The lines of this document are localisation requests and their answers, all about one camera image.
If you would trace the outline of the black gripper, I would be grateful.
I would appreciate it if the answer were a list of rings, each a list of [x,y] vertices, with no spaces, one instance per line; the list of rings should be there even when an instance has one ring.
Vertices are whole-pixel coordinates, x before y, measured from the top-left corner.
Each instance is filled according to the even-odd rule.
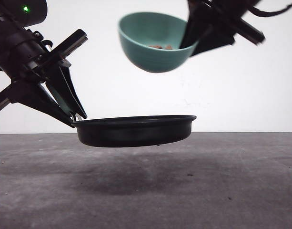
[[[241,18],[248,9],[247,0],[190,0],[188,7],[189,16],[180,49],[198,41],[191,57],[233,45],[236,34],[256,45],[265,40],[261,31]]]
[[[71,63],[66,59],[86,40],[86,33],[77,30],[49,51],[51,41],[37,31],[0,30],[0,71],[11,79],[0,92],[0,111],[8,104],[20,103],[71,128],[72,115],[87,118],[71,80]]]

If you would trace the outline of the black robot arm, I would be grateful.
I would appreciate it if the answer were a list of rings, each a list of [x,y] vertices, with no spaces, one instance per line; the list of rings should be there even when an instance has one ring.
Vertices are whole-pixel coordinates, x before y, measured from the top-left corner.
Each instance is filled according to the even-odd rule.
[[[44,0],[0,0],[0,71],[11,83],[0,92],[0,111],[20,103],[75,127],[87,115],[75,93],[67,57],[87,40],[76,30],[58,46],[30,26],[42,23]]]

